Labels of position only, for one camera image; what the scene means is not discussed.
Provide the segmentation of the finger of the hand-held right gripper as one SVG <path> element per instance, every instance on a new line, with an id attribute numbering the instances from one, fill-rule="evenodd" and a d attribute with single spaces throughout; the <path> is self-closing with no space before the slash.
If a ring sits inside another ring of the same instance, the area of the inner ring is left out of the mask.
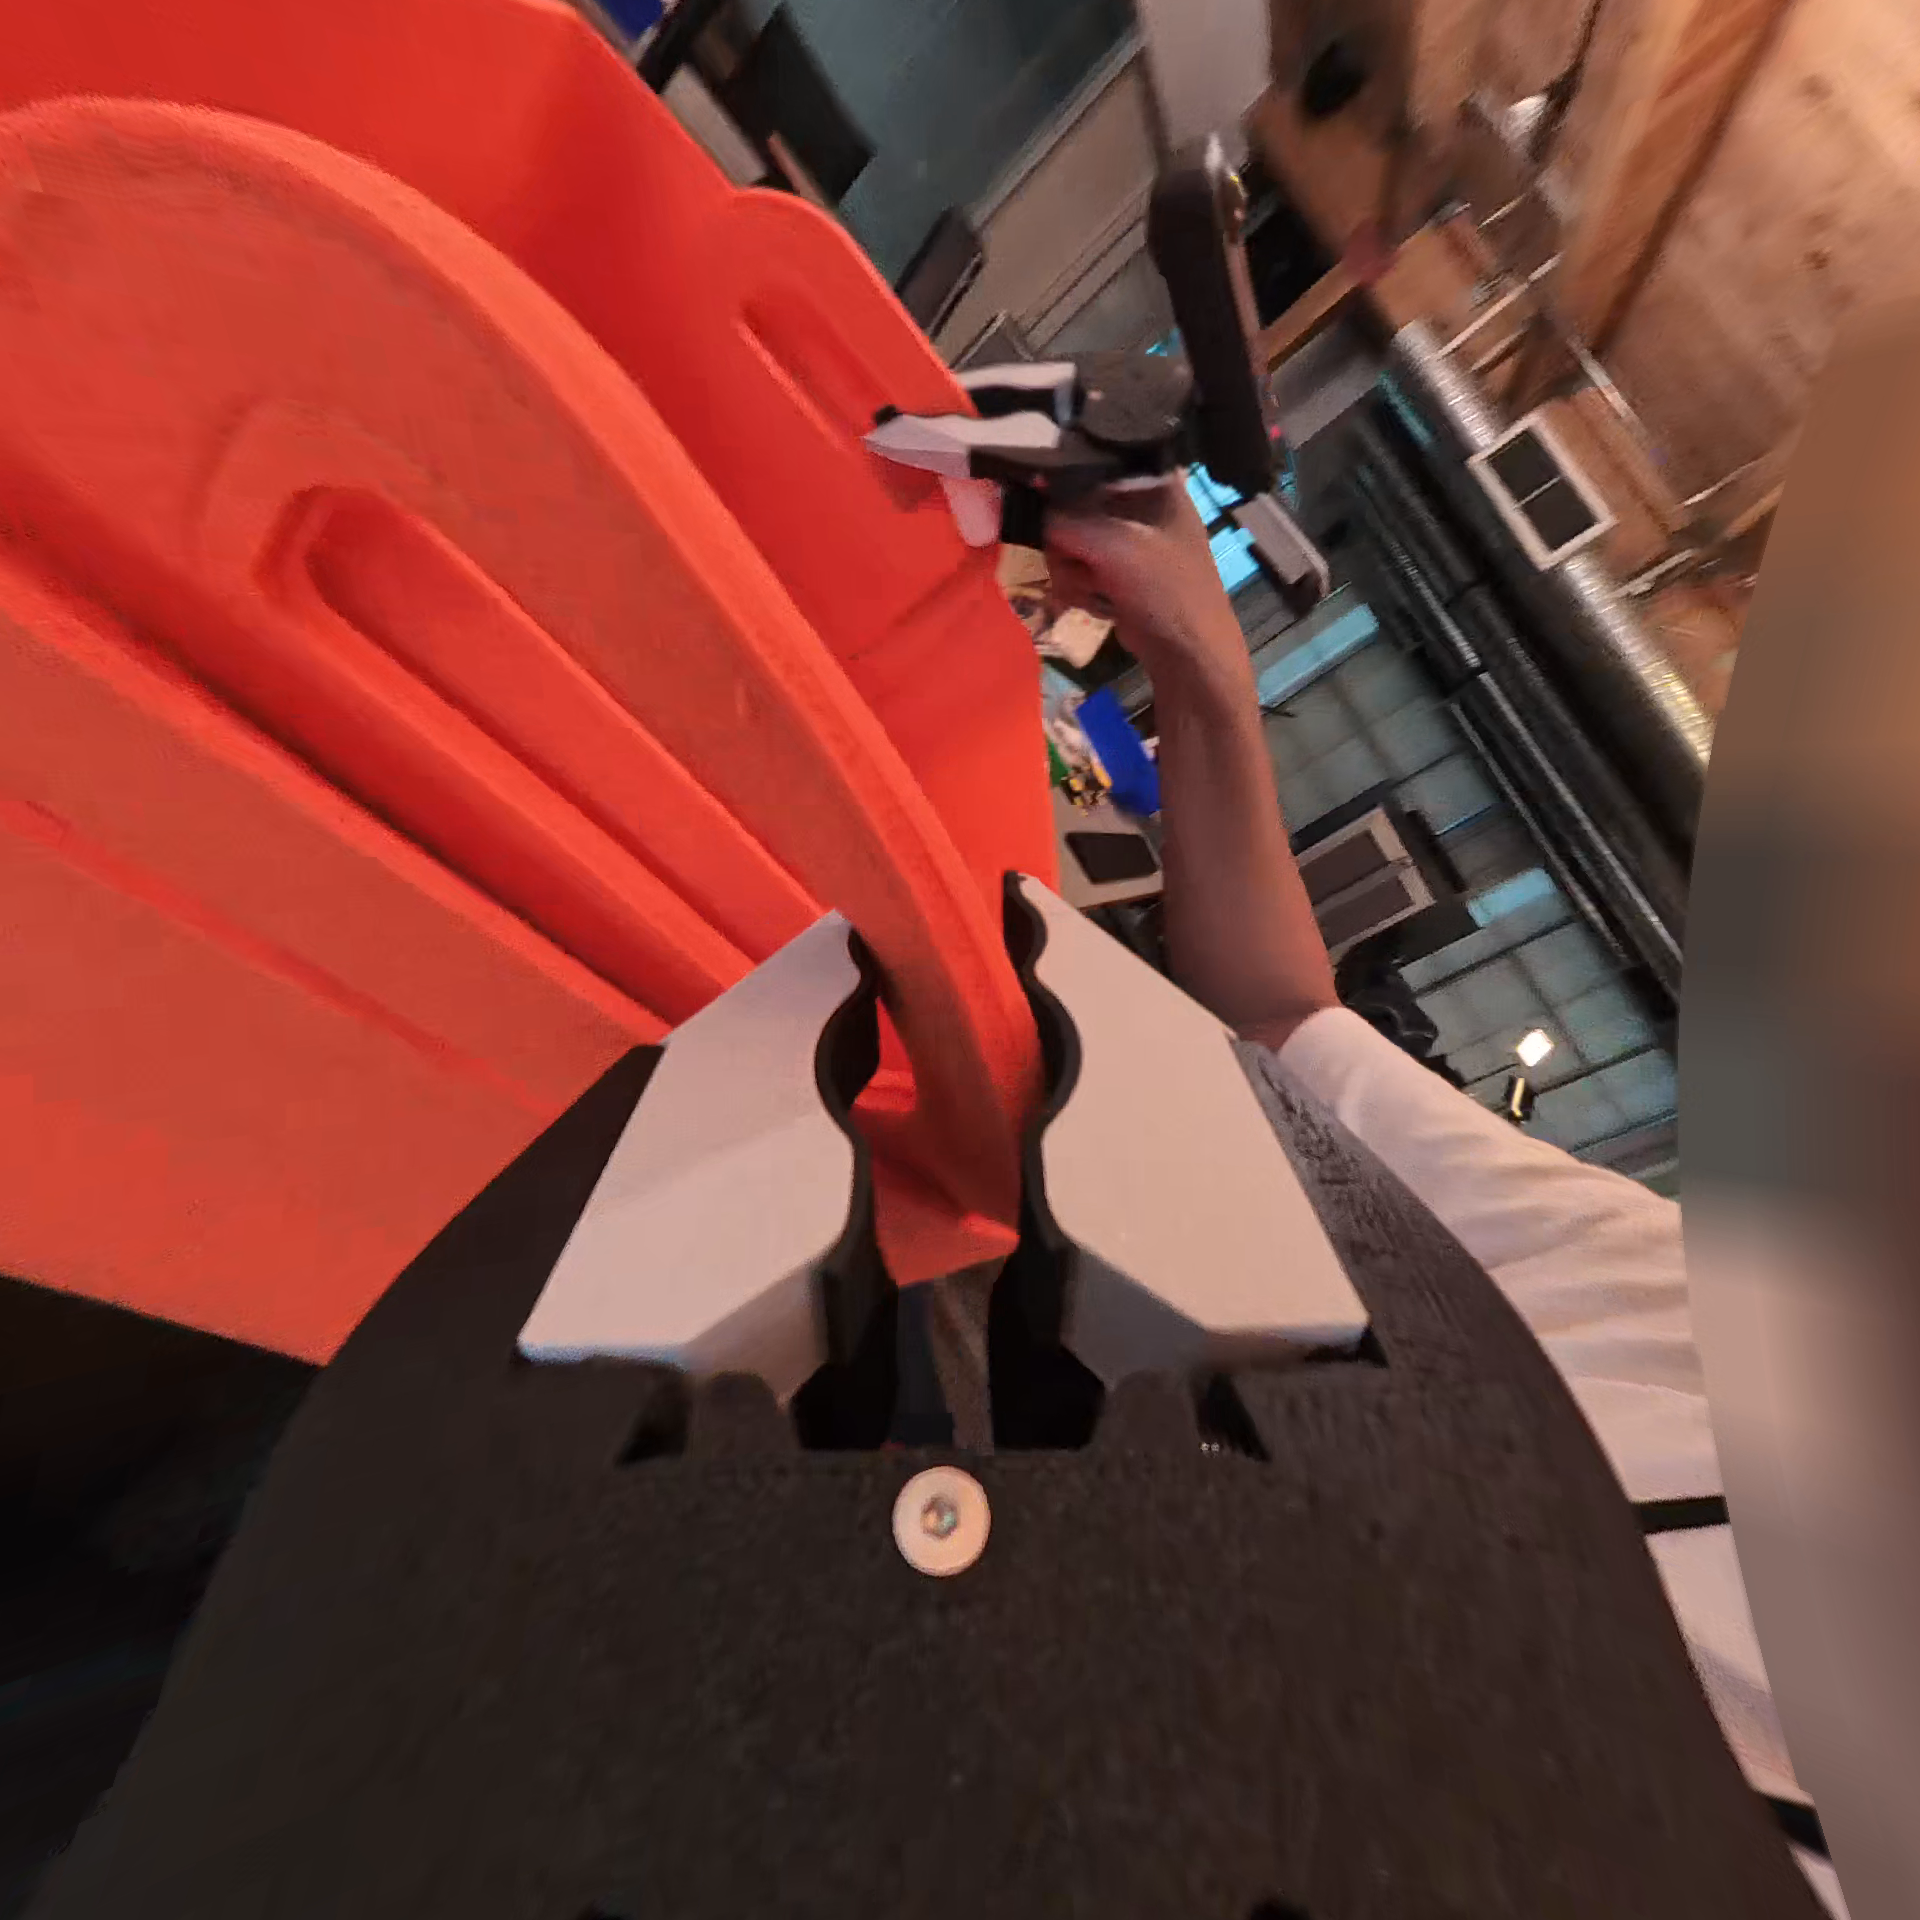
<path id="1" fill-rule="evenodd" d="M 1058 440 L 1074 427 L 1083 392 L 1069 358 L 963 367 L 959 387 L 974 407 L 963 421 L 972 440 Z"/>
<path id="2" fill-rule="evenodd" d="M 873 457 L 937 479 L 966 545 L 1001 544 L 1001 484 L 974 473 L 974 457 L 1001 451 L 1001 440 L 1001 421 L 901 411 L 877 416 L 861 436 Z"/>

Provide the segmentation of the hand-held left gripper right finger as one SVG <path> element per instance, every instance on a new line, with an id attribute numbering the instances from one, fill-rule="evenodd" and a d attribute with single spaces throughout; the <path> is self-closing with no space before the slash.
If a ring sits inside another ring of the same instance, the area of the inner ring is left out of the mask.
<path id="1" fill-rule="evenodd" d="M 1367 1359 L 1370 1311 L 1231 1031 L 1037 878 L 1003 878 L 1001 933 L 1043 1095 L 990 1303 L 994 1448 L 1081 1448 L 1141 1375 L 1211 1401 Z"/>

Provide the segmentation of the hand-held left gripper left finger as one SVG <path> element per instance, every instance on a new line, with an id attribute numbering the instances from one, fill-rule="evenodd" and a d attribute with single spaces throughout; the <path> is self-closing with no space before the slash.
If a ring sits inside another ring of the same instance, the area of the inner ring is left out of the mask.
<path id="1" fill-rule="evenodd" d="M 804 1446 L 881 1448 L 898 1296 L 855 1117 L 877 1063 L 877 965 L 828 915 L 661 1045 L 516 1356 L 750 1375 Z"/>

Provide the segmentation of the orange felt bag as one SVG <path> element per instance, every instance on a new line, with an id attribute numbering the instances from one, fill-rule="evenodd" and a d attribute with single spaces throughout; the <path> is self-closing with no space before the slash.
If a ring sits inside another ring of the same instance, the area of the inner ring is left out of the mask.
<path id="1" fill-rule="evenodd" d="M 4 5 L 4 1278 L 325 1359 L 822 911 L 901 1283 L 1014 1244 L 1054 876 L 964 407 L 565 5 Z"/>

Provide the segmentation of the person's right hand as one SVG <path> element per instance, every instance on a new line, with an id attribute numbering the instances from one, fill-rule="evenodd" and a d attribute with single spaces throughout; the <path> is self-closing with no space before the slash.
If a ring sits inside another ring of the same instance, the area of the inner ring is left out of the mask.
<path id="1" fill-rule="evenodd" d="M 1108 487 L 1044 519 L 1058 598 L 1103 616 L 1155 684 L 1246 664 L 1210 535 L 1180 476 Z"/>

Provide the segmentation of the white framed monitor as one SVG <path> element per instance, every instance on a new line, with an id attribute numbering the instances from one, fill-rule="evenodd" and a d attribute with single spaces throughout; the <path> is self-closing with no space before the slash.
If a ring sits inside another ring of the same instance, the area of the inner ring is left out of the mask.
<path id="1" fill-rule="evenodd" d="M 1335 889 L 1314 905 L 1314 918 L 1332 958 L 1422 916 L 1435 905 L 1426 876 L 1407 864 L 1388 864 Z"/>

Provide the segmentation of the white ceiling vent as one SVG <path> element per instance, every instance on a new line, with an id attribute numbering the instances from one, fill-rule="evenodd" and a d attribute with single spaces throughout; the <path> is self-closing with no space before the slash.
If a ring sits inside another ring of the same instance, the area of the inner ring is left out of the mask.
<path id="1" fill-rule="evenodd" d="M 1542 407 L 1477 451 L 1467 473 L 1538 571 L 1586 556 L 1618 525 Z"/>

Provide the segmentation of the blue bin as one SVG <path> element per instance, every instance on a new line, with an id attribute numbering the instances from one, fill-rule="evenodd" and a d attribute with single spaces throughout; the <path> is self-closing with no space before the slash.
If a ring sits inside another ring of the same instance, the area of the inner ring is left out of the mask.
<path id="1" fill-rule="evenodd" d="M 1081 697 L 1073 721 L 1108 784 L 1110 803 L 1137 817 L 1162 813 L 1162 771 L 1110 687 Z"/>

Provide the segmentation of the silver ventilation duct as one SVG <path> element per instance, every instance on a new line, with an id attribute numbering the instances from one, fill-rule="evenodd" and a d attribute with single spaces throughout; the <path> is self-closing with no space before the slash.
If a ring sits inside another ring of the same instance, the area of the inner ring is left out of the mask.
<path id="1" fill-rule="evenodd" d="M 1663 639 L 1628 601 L 1603 549 L 1621 528 L 1599 491 L 1593 459 L 1551 401 L 1513 422 L 1498 419 L 1482 389 L 1431 326 L 1398 326 L 1382 375 L 1426 468 L 1453 517 L 1483 541 L 1495 585 L 1524 611 L 1542 669 L 1585 711 L 1621 776 L 1637 789 L 1671 839 L 1697 832 L 1713 764 L 1715 719 Z M 1530 497 L 1499 473 L 1513 440 L 1537 445 L 1530 462 L 1578 500 L 1585 520 L 1547 544 Z"/>

